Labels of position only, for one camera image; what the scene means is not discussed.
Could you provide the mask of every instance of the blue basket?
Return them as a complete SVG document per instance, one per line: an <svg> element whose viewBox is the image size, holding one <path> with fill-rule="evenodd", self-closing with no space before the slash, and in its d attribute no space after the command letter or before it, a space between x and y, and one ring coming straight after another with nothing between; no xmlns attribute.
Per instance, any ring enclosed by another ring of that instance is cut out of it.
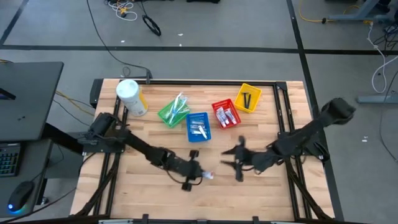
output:
<svg viewBox="0 0 398 224"><path fill-rule="evenodd" d="M207 139L202 134L192 134L191 133L191 121L203 121L205 124L205 132L207 135ZM210 124L209 117L206 112L204 113L192 113L187 115L187 131L188 131L188 140L190 142L200 142L207 141L211 139L210 133Z"/></svg>

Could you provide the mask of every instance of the yellow cable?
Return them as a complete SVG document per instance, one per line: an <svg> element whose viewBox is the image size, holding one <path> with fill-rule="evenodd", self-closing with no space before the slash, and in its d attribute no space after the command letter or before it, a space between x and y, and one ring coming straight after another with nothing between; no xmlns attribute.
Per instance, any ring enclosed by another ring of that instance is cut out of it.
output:
<svg viewBox="0 0 398 224"><path fill-rule="evenodd" d="M304 21L307 21L307 22L322 22L321 19L320 19L320 20L311 20L311 19L306 19L306 18L304 18L303 15L302 15L302 13L301 13L302 4L303 4L303 0L300 0L300 4L299 4L299 6L298 6L298 13L300 14L300 17L301 17ZM343 14L346 14L346 12L347 12L349 9L351 9L351 8L359 9L359 6L355 6L355 5L354 5L354 6L348 6L348 8L346 8L346 10L344 10ZM326 22L334 22L334 20L326 19Z"/></svg>
<svg viewBox="0 0 398 224"><path fill-rule="evenodd" d="M0 59L0 62L2 62L2 63L10 63L10 61L3 60L3 59Z"/></svg>
<svg viewBox="0 0 398 224"><path fill-rule="evenodd" d="M344 14L346 14L346 12L349 10L349 9L351 9L351 8L356 8L356 9L359 9L359 6L348 6L348 8L346 8L346 10L344 10L344 12L343 12L343 15Z"/></svg>
<svg viewBox="0 0 398 224"><path fill-rule="evenodd" d="M74 106L76 106L76 107L77 107L79 110L81 110L82 112L85 112L85 113L87 113L87 114L90 114L90 115L94 116L93 113L90 113L89 111L84 110L84 109L81 108L79 105L77 105L75 102L73 102L73 99L70 98L69 96L67 96L67 95L65 95L65 94L63 94L63 93L61 93L60 91L56 91L56 93L57 93L59 96L64 97L65 99L67 99L71 104L73 104Z"/></svg>

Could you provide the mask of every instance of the computer mouse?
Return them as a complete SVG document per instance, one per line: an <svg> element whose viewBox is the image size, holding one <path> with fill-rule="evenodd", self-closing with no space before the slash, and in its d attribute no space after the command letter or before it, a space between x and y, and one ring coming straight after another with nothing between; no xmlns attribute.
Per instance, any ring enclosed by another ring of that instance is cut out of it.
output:
<svg viewBox="0 0 398 224"><path fill-rule="evenodd" d="M20 210L29 199L34 188L34 183L25 181L20 183L8 200L8 209L12 212Z"/></svg>

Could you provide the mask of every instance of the white container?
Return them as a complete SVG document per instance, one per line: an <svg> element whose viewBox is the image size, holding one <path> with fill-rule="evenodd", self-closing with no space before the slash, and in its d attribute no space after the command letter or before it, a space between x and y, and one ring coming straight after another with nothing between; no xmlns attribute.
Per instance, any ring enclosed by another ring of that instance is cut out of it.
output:
<svg viewBox="0 0 398 224"><path fill-rule="evenodd" d="M147 113L148 105L136 81L121 81L116 87L116 94L132 115L142 116Z"/></svg>

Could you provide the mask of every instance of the wooden tabletop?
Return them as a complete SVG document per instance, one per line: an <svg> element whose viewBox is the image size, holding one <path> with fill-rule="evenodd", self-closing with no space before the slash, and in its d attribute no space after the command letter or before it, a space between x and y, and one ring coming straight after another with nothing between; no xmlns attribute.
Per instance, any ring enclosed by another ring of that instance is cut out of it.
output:
<svg viewBox="0 0 398 224"><path fill-rule="evenodd" d="M104 80L96 115L113 112L118 83L118 79ZM300 128L311 120L305 89L302 82L287 82L287 86L295 127ZM203 169L214 171L215 178L203 179L202 184L193 186L191 192L182 191L181 185L172 181L165 171L150 165L134 149L127 148L121 156L111 218L141 218L142 214L147 213L149 218L158 219L251 220L253 216L258 216L260 220L292 221L294 218L285 165L273 166L261 175L245 172L244 182L237 182L234 170L220 164L220 160L232 161L232 156L222 156L220 153L234 147L239 135L246 137L247 148L257 151L264 151L264 147L277 137L279 127L272 88L257 87L262 89L262 95L255 112L248 114L238 111L242 123L221 130L211 104L227 98L234 101L240 86L141 85L149 110L141 117L129 115L127 123L131 131L149 144L167 147L185 159L189 159L190 150L198 149L200 155L197 160ZM208 113L211 140L190 143L185 120L169 129L158 117L157 112L181 91L188 97L192 113ZM103 154L93 156L81 169L71 213L79 211L96 190L103 157ZM314 157L307 157L303 170L308 191L325 213L333 217L321 162ZM172 175L184 180L178 174ZM297 188L296 191L303 217L302 199ZM102 213L108 190L104 192Z"/></svg>

